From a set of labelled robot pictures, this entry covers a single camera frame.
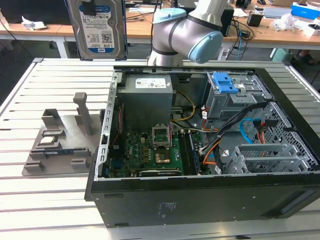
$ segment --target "aluminum workbench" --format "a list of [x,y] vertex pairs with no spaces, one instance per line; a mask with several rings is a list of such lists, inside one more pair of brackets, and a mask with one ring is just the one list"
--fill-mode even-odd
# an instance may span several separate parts
[[[44,109],[75,115],[73,96],[86,92],[90,113],[106,106],[113,65],[144,60],[35,59],[0,107],[0,239],[263,240],[320,239],[320,200],[288,219],[106,229],[93,202],[85,202],[87,175],[28,178],[21,172]],[[195,63],[185,62],[192,66]],[[265,68],[320,136],[320,96],[291,66],[277,62],[212,61],[211,67]]]

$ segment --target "wd hard drive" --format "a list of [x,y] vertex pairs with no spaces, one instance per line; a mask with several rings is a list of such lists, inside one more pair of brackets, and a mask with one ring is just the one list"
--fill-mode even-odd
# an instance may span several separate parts
[[66,0],[82,60],[127,58],[124,0]]

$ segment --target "plastic bag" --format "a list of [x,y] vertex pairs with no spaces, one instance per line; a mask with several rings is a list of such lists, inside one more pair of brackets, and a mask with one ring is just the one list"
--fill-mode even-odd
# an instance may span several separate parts
[[286,13],[286,14],[282,15],[281,18],[275,19],[270,25],[272,27],[274,27],[274,29],[276,31],[288,30],[288,29],[294,31],[295,29],[294,29],[293,25],[298,20],[299,19],[296,17],[293,17],[291,15],[291,13]]

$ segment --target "green motherboard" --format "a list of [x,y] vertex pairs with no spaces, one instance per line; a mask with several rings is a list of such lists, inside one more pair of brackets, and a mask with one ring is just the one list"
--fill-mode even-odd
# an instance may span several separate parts
[[[192,134],[195,150],[202,146],[198,132]],[[154,141],[170,143],[170,147],[153,147],[152,132],[128,132],[125,138],[123,158],[111,160],[109,174],[111,178],[141,177],[139,173],[154,171],[179,171],[184,175],[182,155],[177,132],[172,138],[166,132],[155,135]]]

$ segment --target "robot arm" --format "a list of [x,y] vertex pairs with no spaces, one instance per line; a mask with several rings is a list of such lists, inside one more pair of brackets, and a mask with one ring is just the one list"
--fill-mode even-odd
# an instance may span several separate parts
[[221,15],[227,0],[199,0],[188,15],[180,8],[155,12],[149,66],[181,66],[183,57],[208,62],[221,47]]

